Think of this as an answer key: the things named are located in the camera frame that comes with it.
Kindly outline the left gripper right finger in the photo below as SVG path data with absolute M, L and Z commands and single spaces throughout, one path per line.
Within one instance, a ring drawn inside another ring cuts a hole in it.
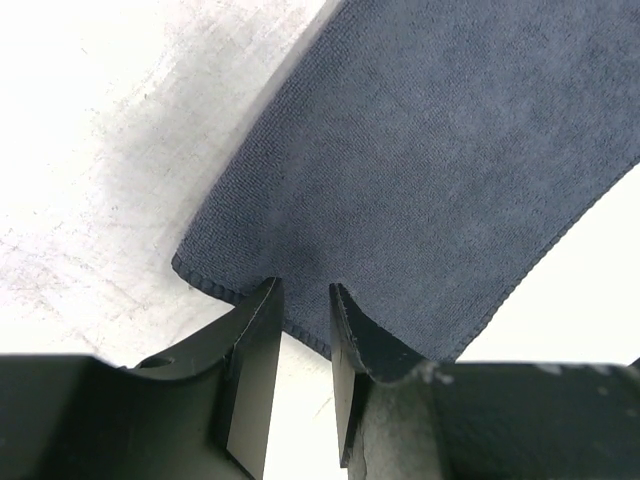
M 352 479 L 635 479 L 639 368 L 428 360 L 329 289 L 340 465 Z

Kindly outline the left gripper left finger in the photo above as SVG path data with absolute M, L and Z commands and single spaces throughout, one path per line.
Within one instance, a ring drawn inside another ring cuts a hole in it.
M 283 318 L 283 285 L 270 278 L 133 368 L 3 356 L 2 477 L 261 478 Z

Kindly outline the dark blue towel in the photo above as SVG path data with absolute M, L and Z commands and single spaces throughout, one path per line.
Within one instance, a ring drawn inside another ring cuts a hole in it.
M 285 289 L 330 352 L 329 287 L 453 360 L 639 161 L 635 1 L 344 1 L 172 260 L 236 304 Z

